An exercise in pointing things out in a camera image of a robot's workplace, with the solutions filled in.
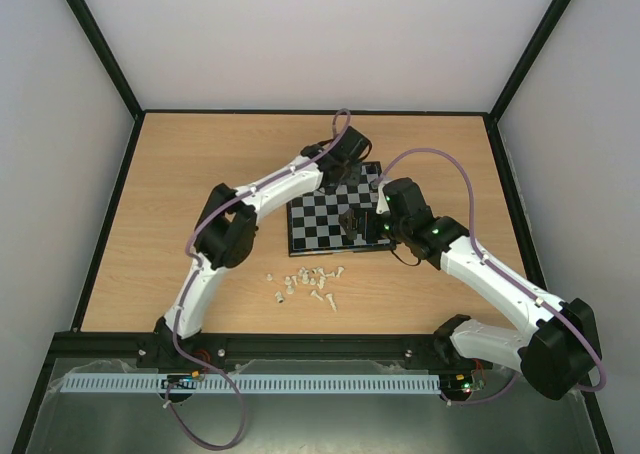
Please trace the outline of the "clear plastic sheet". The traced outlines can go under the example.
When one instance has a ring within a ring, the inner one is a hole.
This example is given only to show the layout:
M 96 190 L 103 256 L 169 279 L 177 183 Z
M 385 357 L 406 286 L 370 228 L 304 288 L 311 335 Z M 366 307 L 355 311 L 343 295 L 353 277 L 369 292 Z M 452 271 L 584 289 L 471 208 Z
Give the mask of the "clear plastic sheet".
M 523 378 L 543 397 L 559 401 L 585 378 L 586 372 L 571 364 L 526 364 L 504 366 L 509 374 Z

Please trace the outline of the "black aluminium frame rail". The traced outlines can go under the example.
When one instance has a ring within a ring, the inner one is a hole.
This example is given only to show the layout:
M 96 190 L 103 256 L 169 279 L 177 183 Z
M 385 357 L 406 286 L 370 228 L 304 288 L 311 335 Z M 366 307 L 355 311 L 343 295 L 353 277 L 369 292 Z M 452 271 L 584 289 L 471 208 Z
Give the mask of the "black aluminium frame rail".
M 251 360 L 398 361 L 408 369 L 469 369 L 475 360 L 507 365 L 521 362 L 523 347 L 501 341 L 483 353 L 458 350 L 443 334 L 420 335 L 285 335 L 199 333 L 174 340 L 166 330 L 152 333 L 61 332 L 54 335 L 47 360 L 55 358 L 135 359 L 139 368 L 181 371 L 201 361 L 229 371 Z

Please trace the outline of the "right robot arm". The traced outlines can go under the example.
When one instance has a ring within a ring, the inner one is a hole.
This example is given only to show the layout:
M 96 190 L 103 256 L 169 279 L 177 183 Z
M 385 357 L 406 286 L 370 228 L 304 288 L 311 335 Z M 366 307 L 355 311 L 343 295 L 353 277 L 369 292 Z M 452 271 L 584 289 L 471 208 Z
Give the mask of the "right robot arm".
M 436 216 L 409 178 L 383 182 L 373 208 L 350 208 L 339 217 L 348 237 L 403 244 L 418 262 L 470 287 L 512 324 L 511 329 L 457 316 L 442 325 L 436 353 L 455 366 L 477 358 L 507 367 L 548 399 L 580 388 L 599 367 L 601 347 L 593 309 L 567 302 L 510 269 L 449 216 Z

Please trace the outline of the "black grey chessboard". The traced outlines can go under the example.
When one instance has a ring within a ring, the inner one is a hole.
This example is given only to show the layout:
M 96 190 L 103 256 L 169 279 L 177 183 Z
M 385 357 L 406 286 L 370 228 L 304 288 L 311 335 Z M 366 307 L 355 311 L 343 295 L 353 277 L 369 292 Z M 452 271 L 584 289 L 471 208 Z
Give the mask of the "black grey chessboard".
M 367 173 L 369 165 L 376 168 L 375 174 Z M 357 186 L 342 185 L 333 194 L 317 190 L 289 202 L 286 205 L 289 256 L 390 250 L 389 240 L 374 244 L 362 238 L 350 240 L 339 225 L 339 215 L 349 208 L 377 205 L 378 194 L 370 184 L 381 172 L 379 161 L 365 161 Z

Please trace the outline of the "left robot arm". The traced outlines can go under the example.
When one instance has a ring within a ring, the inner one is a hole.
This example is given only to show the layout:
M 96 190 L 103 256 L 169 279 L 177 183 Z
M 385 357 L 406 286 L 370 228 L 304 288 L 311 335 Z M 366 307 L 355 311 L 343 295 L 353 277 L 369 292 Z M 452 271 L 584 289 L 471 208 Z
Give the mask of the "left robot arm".
M 293 199 L 334 188 L 364 161 L 371 141 L 352 127 L 305 147 L 284 167 L 247 185 L 225 183 L 211 191 L 187 241 L 189 274 L 168 311 L 156 323 L 159 350 L 169 359 L 200 364 L 186 342 L 199 334 L 226 275 L 250 255 L 260 222 Z

